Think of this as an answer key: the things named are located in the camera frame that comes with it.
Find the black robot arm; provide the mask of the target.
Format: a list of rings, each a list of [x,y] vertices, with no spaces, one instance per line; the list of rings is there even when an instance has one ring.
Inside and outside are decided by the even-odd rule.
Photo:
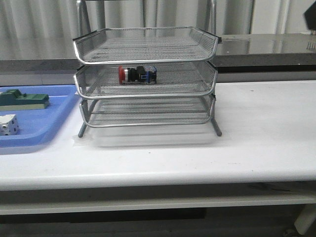
[[[304,19],[309,30],[316,30],[316,2],[314,2],[305,12]]]

